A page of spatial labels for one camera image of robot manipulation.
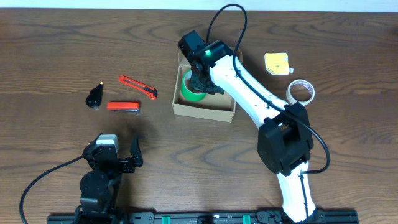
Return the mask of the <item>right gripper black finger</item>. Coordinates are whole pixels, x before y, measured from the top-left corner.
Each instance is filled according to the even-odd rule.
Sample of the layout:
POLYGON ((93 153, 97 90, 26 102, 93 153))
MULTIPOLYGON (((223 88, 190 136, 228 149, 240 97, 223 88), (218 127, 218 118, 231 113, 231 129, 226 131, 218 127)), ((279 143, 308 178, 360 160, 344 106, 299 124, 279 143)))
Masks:
POLYGON ((217 94, 224 94, 224 89, 220 88, 219 86, 216 85, 208 85, 205 87, 205 93, 215 95, 217 94))
POLYGON ((189 87, 197 92, 206 93, 207 86, 201 82, 190 82, 189 87))

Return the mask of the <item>green tape roll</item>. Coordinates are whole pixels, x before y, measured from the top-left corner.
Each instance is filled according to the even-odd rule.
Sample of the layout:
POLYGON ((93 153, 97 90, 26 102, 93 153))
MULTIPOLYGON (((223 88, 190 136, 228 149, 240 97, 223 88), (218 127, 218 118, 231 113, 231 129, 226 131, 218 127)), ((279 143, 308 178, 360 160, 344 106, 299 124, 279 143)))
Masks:
POLYGON ((181 92, 182 92, 183 97, 187 101, 199 102, 205 98, 206 94, 199 93, 199 92, 197 93, 189 87, 191 77, 192 77, 191 70, 188 70, 187 72, 184 73, 183 78, 182 78, 182 84, 181 84, 181 92))

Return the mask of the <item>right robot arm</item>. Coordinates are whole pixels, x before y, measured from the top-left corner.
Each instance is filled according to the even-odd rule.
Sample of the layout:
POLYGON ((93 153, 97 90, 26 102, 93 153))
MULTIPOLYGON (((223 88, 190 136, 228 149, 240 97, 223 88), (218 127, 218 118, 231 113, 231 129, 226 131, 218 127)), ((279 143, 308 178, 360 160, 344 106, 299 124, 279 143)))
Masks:
POLYGON ((206 43, 196 31, 184 35, 178 47, 191 66, 190 86, 215 94, 227 93, 258 128, 257 152, 277 175, 284 213, 293 222, 307 221, 315 211, 309 191, 308 167, 315 133, 307 110, 289 105, 265 89, 222 41, 206 43))

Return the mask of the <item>black correction tape dispenser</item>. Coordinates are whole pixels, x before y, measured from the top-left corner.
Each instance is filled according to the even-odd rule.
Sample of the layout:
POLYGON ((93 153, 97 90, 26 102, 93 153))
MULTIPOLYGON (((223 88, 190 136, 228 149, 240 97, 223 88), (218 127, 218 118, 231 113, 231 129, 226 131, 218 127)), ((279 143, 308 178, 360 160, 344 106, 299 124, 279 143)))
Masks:
POLYGON ((89 108, 98 109, 102 102, 104 83, 91 89, 89 95, 86 97, 85 103, 89 108))

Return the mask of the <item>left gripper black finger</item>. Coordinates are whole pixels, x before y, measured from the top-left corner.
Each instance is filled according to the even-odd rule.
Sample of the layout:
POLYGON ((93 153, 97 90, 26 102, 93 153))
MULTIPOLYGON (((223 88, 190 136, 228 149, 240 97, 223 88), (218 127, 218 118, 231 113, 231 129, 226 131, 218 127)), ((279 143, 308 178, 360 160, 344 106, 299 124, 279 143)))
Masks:
POLYGON ((93 141, 90 142, 90 145, 100 145, 104 144, 104 134, 100 133, 93 141))
POLYGON ((142 167, 144 160, 142 158, 142 153, 141 153, 141 150, 139 147, 139 140, 138 140, 138 137, 136 134, 134 135, 134 137, 132 139, 130 153, 131 153, 131 158, 133 160, 134 167, 142 167))

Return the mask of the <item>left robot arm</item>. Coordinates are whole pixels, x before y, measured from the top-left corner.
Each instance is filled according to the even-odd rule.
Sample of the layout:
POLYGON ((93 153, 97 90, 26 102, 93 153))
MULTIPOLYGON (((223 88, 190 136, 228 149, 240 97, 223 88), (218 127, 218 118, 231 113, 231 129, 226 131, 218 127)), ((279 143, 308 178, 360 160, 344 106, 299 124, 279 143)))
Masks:
POLYGON ((84 148, 82 156, 92 171, 80 180, 80 206, 75 210, 74 223, 129 223, 129 215, 116 207, 116 199, 122 175, 143 165, 137 136, 132 139, 129 157, 119 158, 118 151, 115 134, 101 133, 84 148))

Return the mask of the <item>yellow sticky note pad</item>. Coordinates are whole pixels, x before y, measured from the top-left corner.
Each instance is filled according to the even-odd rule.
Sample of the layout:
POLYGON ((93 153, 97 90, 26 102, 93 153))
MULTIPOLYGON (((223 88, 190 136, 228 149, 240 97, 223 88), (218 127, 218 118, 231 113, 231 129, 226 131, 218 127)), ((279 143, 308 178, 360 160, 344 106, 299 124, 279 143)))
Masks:
POLYGON ((289 56, 285 52, 265 53, 264 63, 265 69, 271 75, 289 75, 294 72, 289 66, 289 56))

